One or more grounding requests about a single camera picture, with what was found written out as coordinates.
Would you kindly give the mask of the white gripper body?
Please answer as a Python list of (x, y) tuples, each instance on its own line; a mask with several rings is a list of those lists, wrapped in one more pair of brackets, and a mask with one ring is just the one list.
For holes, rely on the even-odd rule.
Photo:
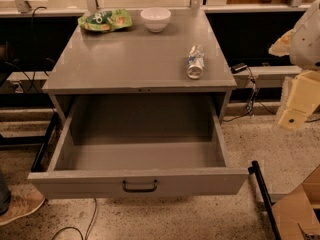
[(296, 22), (289, 57), (300, 68), (320, 70), (320, 0), (314, 1)]

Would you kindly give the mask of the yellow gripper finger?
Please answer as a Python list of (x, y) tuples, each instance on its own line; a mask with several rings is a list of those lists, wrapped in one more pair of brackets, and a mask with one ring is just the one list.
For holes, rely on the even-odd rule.
[(286, 77), (277, 112), (277, 126), (297, 130), (320, 105), (320, 73), (305, 70), (294, 78)]
[(283, 57), (290, 54), (291, 47), (291, 37), (293, 30), (289, 30), (284, 33), (280, 38), (277, 39), (275, 43), (273, 43), (268, 52), (271, 55)]

